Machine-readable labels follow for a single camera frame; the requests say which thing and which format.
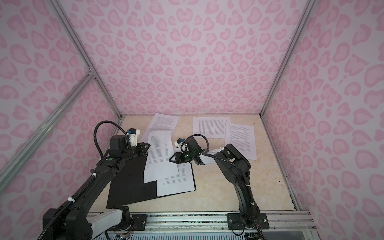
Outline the blue A4 clip folder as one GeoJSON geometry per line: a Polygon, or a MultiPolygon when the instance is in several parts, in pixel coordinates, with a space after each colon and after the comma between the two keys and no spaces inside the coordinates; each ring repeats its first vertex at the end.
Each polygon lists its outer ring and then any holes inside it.
{"type": "Polygon", "coordinates": [[[111,181],[107,208],[158,199],[157,181],[144,183],[146,157],[127,164],[111,181]]]}

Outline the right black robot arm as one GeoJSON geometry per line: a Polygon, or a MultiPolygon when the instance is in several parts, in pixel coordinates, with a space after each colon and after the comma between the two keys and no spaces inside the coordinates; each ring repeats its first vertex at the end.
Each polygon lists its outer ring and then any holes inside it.
{"type": "Polygon", "coordinates": [[[203,166],[205,159],[213,160],[222,174],[235,189],[239,201],[241,223],[246,229],[261,230],[257,221],[261,212],[256,204],[250,184],[250,162],[232,144],[227,144],[217,152],[210,151],[208,139],[201,134],[194,134],[186,139],[177,139],[175,145],[179,151],[174,153],[169,162],[175,164],[194,163],[203,166]]]}

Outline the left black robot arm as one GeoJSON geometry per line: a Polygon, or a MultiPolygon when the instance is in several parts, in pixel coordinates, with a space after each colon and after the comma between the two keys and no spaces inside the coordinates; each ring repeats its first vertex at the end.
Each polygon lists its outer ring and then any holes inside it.
{"type": "Polygon", "coordinates": [[[147,156],[151,145],[132,145],[128,135],[110,139],[110,148],[102,153],[101,160],[86,182],[56,209],[49,209],[43,216],[43,229],[39,240],[91,240],[118,226],[122,231],[133,228],[133,218],[128,207],[117,206],[89,218],[90,208],[104,188],[119,174],[125,165],[147,156]]]}

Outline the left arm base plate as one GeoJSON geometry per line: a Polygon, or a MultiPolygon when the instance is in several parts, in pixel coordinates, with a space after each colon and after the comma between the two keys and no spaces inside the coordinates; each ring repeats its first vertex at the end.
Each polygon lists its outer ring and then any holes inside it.
{"type": "Polygon", "coordinates": [[[120,226],[121,231],[144,231],[147,223],[148,215],[146,214],[134,214],[128,217],[123,217],[120,226]]]}

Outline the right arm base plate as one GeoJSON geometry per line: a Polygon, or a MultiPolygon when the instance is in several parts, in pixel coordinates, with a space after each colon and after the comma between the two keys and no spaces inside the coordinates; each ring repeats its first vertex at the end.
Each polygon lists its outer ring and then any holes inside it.
{"type": "MultiPolygon", "coordinates": [[[[226,216],[229,230],[257,229],[253,218],[247,218],[241,213],[228,213],[226,216]]],[[[268,230],[270,228],[269,221],[265,213],[257,214],[256,223],[260,230],[268,230]]]]}

